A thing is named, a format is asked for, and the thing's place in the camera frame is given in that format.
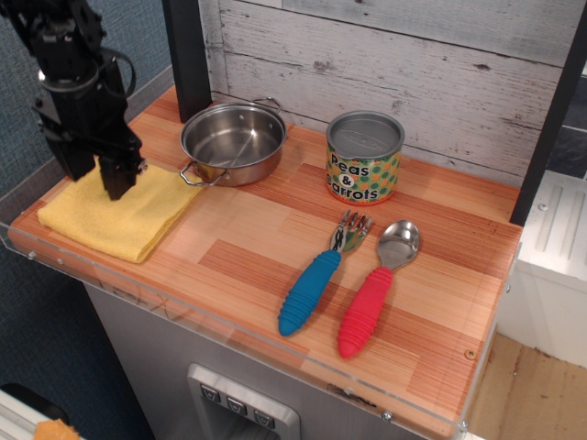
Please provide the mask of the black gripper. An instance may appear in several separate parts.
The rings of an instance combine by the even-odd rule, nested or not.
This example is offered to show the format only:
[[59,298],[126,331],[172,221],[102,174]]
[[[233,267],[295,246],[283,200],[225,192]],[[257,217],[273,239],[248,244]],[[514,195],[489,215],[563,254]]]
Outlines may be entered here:
[[52,79],[43,71],[38,77],[48,95],[33,109],[64,173],[77,182],[95,168],[98,156],[105,190],[112,201],[120,200],[146,169],[141,141],[125,119],[136,74],[124,85],[118,60],[101,59],[75,79]]

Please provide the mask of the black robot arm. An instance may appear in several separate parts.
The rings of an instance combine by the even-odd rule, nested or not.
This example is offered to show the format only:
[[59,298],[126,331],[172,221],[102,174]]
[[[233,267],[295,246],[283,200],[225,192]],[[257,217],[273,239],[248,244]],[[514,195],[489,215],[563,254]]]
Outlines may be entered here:
[[127,126],[135,76],[123,83],[126,55],[102,45],[102,17],[85,1],[4,1],[9,20],[39,66],[47,96],[33,105],[48,145],[74,181],[94,168],[109,197],[120,199],[146,168],[138,136]]

